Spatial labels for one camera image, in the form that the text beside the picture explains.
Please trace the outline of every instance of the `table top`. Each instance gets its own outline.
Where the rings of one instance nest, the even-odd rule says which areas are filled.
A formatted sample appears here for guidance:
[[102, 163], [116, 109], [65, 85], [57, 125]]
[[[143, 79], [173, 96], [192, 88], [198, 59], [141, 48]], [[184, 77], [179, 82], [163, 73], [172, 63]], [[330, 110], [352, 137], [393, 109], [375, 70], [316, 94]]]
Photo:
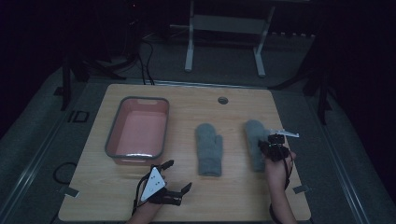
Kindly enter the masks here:
[[[78, 167], [70, 183], [77, 198], [65, 197], [59, 212], [64, 221], [120, 221], [131, 216], [135, 190], [147, 166], [117, 165], [105, 153], [107, 137], [120, 101], [126, 96], [163, 97], [170, 112], [163, 161], [175, 164], [162, 172], [167, 188], [179, 191], [192, 182], [181, 206], [165, 205], [154, 221], [270, 220], [270, 197], [263, 173], [252, 171], [244, 125], [261, 121], [268, 129], [282, 129], [271, 92], [253, 89], [110, 85], [92, 125]], [[219, 97], [229, 100], [227, 105]], [[222, 176], [198, 175], [195, 128], [211, 123], [223, 136]], [[311, 216], [295, 167], [286, 190], [298, 220]]]

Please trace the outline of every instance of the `gray mitten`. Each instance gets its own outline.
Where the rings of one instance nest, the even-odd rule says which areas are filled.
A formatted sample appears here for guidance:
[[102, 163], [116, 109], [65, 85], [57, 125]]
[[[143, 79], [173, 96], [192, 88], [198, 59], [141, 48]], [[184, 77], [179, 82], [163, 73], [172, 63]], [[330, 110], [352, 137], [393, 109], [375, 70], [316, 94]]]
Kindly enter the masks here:
[[247, 144], [253, 165], [253, 171], [263, 172], [265, 164], [264, 159], [262, 158], [262, 152], [259, 148], [259, 140], [267, 141], [270, 131], [266, 130], [258, 120], [250, 119], [245, 124], [245, 132], [247, 134]]
[[198, 154], [198, 174], [221, 176], [222, 136], [208, 123], [195, 130]]

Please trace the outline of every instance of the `white metal frame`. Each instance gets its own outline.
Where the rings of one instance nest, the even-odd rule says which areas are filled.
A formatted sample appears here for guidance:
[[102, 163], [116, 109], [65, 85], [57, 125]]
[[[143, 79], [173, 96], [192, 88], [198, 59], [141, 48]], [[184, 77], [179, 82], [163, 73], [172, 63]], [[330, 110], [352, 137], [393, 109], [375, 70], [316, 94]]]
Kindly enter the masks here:
[[243, 34], [260, 35], [260, 43], [253, 48], [253, 54], [256, 61], [257, 72], [259, 77], [265, 77], [265, 70], [262, 64], [262, 47], [265, 37], [268, 35], [268, 29], [271, 19], [274, 15], [275, 7], [271, 7], [266, 20], [231, 18], [221, 16], [207, 16], [194, 14], [194, 0], [190, 0], [190, 26], [189, 26], [189, 45], [187, 47], [187, 57], [185, 71], [192, 71], [192, 60], [194, 54], [194, 30], [208, 30], [220, 32], [233, 32]]

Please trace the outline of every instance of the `dark background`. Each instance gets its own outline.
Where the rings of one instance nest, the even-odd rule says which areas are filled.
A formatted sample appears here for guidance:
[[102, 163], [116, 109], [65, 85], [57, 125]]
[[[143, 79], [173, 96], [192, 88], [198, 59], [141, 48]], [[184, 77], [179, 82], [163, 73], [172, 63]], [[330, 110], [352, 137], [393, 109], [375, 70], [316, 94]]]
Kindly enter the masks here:
[[[196, 2], [197, 10], [207, 14], [262, 13], [245, 8], [241, 1]], [[317, 36], [304, 66], [330, 66], [333, 93], [395, 201], [396, 6], [385, 0], [276, 4], [270, 32]], [[125, 53], [120, 43], [124, 44], [124, 27], [130, 20], [144, 17], [144, 23], [166, 38], [169, 24], [188, 24], [189, 7], [186, 0], [1, 1], [0, 136], [70, 50], [109, 61]], [[120, 27], [109, 25], [115, 21]], [[136, 43], [126, 44], [132, 48]]]

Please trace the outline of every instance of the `plastic bin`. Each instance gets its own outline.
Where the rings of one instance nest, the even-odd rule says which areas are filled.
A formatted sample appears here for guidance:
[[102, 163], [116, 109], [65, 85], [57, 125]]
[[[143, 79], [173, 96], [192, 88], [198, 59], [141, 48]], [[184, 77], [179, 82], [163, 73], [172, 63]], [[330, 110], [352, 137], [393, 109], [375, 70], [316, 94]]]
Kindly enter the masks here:
[[107, 138], [107, 156], [120, 165], [161, 164], [168, 116], [164, 98], [124, 98]]

